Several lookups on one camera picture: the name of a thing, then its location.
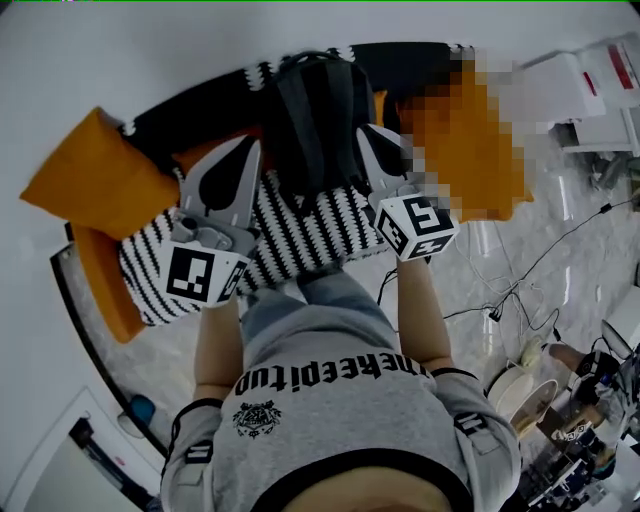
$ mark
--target floor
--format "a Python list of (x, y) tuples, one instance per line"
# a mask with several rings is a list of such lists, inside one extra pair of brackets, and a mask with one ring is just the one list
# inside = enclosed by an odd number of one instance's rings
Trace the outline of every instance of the floor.
[[(536, 172), (533, 203), (519, 205), (508, 222), (463, 225), (457, 245), (433, 258), (431, 270), (445, 315), (495, 303), (500, 292), (515, 283), (563, 233), (605, 203), (628, 199), (627, 181), (621, 180), (613, 191), (596, 191), (574, 157), (563, 156), (553, 143), (548, 146), (551, 149)], [(588, 351), (600, 336), (602, 318), (631, 285), (639, 260), (638, 214), (624, 205), (595, 217), (566, 237), (521, 283), (518, 293), (535, 327), (558, 307), (556, 327), (562, 339)], [(394, 258), (387, 252), (349, 263), (346, 270), (375, 297), (384, 274), (394, 266)], [(170, 419), (191, 399), (198, 316), (146, 329), (128, 345), (119, 345), (97, 311), (73, 249), (66, 255), (63, 270), (105, 366), (124, 390), (154, 401), (158, 413), (152, 430), (168, 442)], [(385, 288), (382, 308), (392, 322), (396, 322), (396, 306), (395, 282), (391, 282)], [(456, 364), (476, 374), (485, 386), (508, 360), (519, 360), (522, 347), (535, 335), (551, 341), (552, 323), (537, 332), (529, 330), (513, 298), (505, 303), (499, 323), (480, 311), (447, 320)], [(567, 371), (548, 360), (534, 375), (538, 381), (556, 378), (561, 386), (570, 378)], [(525, 459), (535, 456), (534, 448), (527, 448), (535, 441), (540, 441), (537, 431), (523, 447)]]

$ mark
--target orange sofa armrest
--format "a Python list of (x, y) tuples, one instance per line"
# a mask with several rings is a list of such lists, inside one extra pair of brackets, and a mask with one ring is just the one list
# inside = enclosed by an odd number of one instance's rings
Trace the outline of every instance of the orange sofa armrest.
[(95, 229), (71, 224), (80, 261), (100, 313), (120, 343), (128, 343), (145, 324), (120, 271), (117, 242)]

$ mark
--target zigzag patterned fabric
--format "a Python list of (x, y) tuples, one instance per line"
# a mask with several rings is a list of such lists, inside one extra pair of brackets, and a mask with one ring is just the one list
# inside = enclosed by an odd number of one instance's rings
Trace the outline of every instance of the zigzag patterned fabric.
[[(284, 283), (339, 259), (354, 260), (386, 250), (363, 211), (366, 199), (354, 188), (320, 194), (308, 217), (292, 212), (279, 188), (275, 171), (262, 175), (254, 214), (263, 238), (238, 283), (240, 295)], [(165, 210), (118, 246), (125, 283), (142, 320), (149, 326), (168, 324), (200, 309), (189, 301), (169, 297), (160, 289), (157, 255), (162, 242), (171, 236), (175, 210)]]

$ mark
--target black backpack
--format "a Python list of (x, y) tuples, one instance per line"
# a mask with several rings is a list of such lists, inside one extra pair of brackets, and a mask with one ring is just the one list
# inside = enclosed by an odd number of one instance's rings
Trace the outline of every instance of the black backpack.
[[(353, 185), (367, 193), (356, 129), (375, 118), (364, 71), (331, 53), (286, 59), (263, 90), (264, 142), (273, 155), (280, 194), (307, 216), (322, 191)], [(303, 196), (300, 206), (294, 196)]]

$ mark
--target black lion emblem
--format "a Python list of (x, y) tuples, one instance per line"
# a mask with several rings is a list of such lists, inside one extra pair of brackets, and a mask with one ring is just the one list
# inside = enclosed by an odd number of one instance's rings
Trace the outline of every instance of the black lion emblem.
[(233, 426), (242, 437), (248, 434), (255, 439), (260, 434), (269, 434), (273, 427), (280, 424), (280, 411), (269, 400), (264, 404), (243, 403), (240, 410), (233, 415)]

